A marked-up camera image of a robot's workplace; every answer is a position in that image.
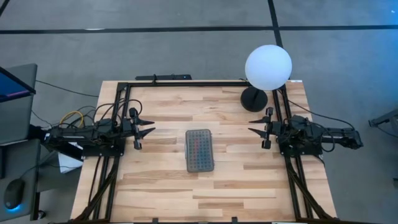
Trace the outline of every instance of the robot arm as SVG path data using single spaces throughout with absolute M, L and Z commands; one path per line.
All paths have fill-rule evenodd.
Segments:
M 119 141 L 134 136 L 134 148 L 141 150 L 140 140 L 155 128 L 140 131 L 138 126 L 154 122 L 141 120 L 135 108 L 130 108 L 129 115 L 130 118 L 122 118 L 120 124 L 112 119 L 102 119 L 85 128 L 54 127 L 47 131 L 44 144 L 75 159 L 82 156 L 120 156 L 124 153 L 124 147 L 119 147 Z M 70 142 L 81 146 L 83 153 Z
M 272 108 L 267 108 L 266 116 L 251 123 L 265 123 L 265 131 L 249 128 L 263 138 L 262 148 L 269 149 L 269 135 L 277 136 L 280 150 L 290 156 L 297 154 L 320 155 L 322 143 L 335 143 L 350 149 L 363 147 L 359 133 L 351 128 L 324 128 L 302 116 L 294 115 L 287 123 L 271 121 Z

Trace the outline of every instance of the white spherical lamp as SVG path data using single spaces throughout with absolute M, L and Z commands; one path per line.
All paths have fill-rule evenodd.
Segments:
M 268 102 L 261 90 L 276 90 L 284 85 L 292 73 L 292 59 L 282 47 L 263 45 L 251 52 L 244 71 L 253 87 L 243 91 L 241 103 L 248 111 L 258 112 Z

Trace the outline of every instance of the computer monitor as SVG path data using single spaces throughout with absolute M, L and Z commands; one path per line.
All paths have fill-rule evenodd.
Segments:
M 36 94 L 36 91 L 19 78 L 0 67 L 0 103 Z

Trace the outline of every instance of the gray tile floor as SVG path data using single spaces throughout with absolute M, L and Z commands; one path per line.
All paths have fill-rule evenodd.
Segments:
M 398 23 L 395 0 L 274 2 L 281 26 Z M 10 0 L 0 18 L 0 29 L 215 25 L 269 26 L 267 1 Z M 398 107 L 398 30 L 283 31 L 281 35 L 293 60 L 292 78 L 304 81 L 311 109 L 353 123 L 365 144 L 357 151 L 337 147 L 325 155 L 338 216 L 395 223 L 398 190 L 392 178 L 398 177 L 398 140 L 369 128 L 368 119 Z M 263 44 L 275 44 L 273 32 L 0 35 L 0 65 L 37 63 L 39 80 L 96 94 L 103 80 L 133 80 L 153 73 L 241 78 L 248 53 Z M 66 111 L 96 104 L 95 98 L 40 83 L 37 93 L 34 110 L 51 123 Z M 344 127 L 313 118 L 325 126 Z M 35 117 L 32 123 L 45 126 Z M 49 213 L 40 223 L 69 218 L 77 180 L 73 176 L 69 187 L 44 194 L 40 208 Z

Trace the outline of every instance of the wooden tabletop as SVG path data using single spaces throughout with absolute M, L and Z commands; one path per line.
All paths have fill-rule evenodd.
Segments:
M 98 105 L 114 102 L 117 83 L 103 82 Z M 271 137 L 271 149 L 262 149 L 262 139 L 248 130 L 264 129 L 263 124 L 248 121 L 262 118 L 265 110 L 246 111 L 240 104 L 244 89 L 133 87 L 131 99 L 143 104 L 140 117 L 155 121 L 143 129 L 156 130 L 142 141 L 141 151 L 134 149 L 133 138 L 127 139 L 111 221 L 150 222 L 159 218 L 160 222 L 230 222 L 231 217 L 250 222 L 294 220 L 284 158 L 279 154 L 275 137 Z M 272 92 L 266 93 L 267 107 L 274 107 Z M 302 82 L 287 82 L 287 93 L 291 101 L 308 108 Z M 280 105 L 284 114 L 283 102 Z M 135 102 L 129 104 L 132 106 L 139 108 Z M 293 114 L 311 118 L 303 109 L 290 107 Z M 102 107 L 96 119 L 106 109 Z M 212 133 L 213 172 L 187 172 L 185 132 L 193 129 L 209 129 Z M 335 216 L 323 164 L 313 156 L 302 156 L 302 160 L 309 191 L 326 212 Z M 84 161 L 71 218 L 87 206 L 96 161 L 96 157 Z M 298 196 L 305 216 L 301 193 Z M 106 201 L 102 201 L 100 217 L 104 217 Z

